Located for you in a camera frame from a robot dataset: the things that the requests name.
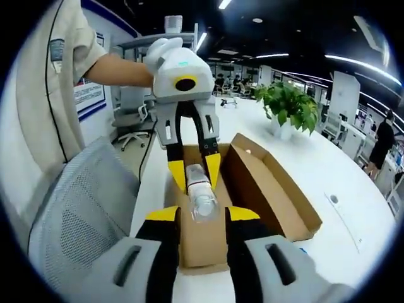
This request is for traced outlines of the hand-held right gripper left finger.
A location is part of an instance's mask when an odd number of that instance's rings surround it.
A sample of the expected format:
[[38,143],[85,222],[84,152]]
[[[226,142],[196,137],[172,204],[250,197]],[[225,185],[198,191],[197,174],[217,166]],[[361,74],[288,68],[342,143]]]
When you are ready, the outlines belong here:
[[179,263],[178,207],[150,214],[136,237],[106,220],[62,214],[53,287],[66,302],[171,302]]

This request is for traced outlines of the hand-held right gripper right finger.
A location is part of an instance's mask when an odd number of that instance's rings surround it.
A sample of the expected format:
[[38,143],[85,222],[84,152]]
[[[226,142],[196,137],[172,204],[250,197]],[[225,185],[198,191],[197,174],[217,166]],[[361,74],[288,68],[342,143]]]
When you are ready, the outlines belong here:
[[225,219],[236,302],[347,302],[355,293],[323,278],[310,255],[270,232],[252,210],[229,206]]

